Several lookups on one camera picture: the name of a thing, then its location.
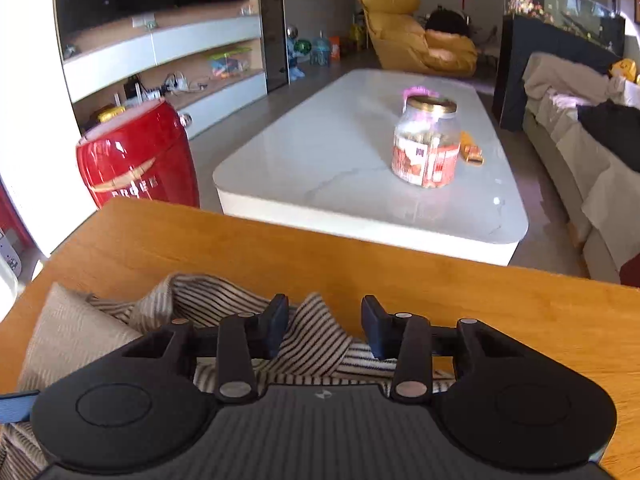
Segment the yellow plush toy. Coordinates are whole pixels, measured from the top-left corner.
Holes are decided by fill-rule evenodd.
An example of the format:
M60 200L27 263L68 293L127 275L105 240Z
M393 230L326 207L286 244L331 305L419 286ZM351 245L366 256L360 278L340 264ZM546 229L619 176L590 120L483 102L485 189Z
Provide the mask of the yellow plush toy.
M622 59L612 65L609 73L613 77L622 76L628 81L635 83L638 77L638 68L636 67L636 62L632 59Z

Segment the aquarium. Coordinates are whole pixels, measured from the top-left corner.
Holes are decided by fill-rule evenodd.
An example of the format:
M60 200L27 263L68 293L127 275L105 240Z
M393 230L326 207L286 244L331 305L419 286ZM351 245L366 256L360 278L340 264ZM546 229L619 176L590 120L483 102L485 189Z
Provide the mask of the aquarium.
M506 0L505 11L553 25L621 56L625 20L594 0Z

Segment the wooden tabletop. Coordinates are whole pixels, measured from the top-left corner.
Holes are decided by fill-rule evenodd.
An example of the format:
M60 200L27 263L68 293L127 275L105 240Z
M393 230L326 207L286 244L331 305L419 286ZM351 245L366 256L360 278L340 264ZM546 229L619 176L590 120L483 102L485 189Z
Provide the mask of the wooden tabletop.
M640 479L640 291L494 267L159 202L114 199L53 255L0 324L0 392L12 391L53 282L135 300L172 272L215 274L293 303L320 292L361 335L360 300L454 326L475 317L604 387L618 427L604 466Z

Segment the white marble coffee table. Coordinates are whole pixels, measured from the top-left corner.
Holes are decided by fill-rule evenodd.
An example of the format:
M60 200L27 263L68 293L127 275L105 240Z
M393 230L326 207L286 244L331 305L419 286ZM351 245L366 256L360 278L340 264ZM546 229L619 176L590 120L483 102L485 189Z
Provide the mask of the white marble coffee table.
M484 152L484 166L460 159L440 189L390 169L402 91L415 85L457 101L462 129ZM213 179L228 215L503 266L529 227L476 91L443 78L348 73L231 155Z

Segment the yellow leather recliner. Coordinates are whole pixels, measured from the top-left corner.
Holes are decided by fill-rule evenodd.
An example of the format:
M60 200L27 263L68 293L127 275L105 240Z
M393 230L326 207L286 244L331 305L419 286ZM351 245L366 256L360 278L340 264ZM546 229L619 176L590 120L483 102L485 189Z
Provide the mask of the yellow leather recliner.
M456 77L472 76L478 51L465 36L424 30L411 16L420 0L359 0L382 68Z

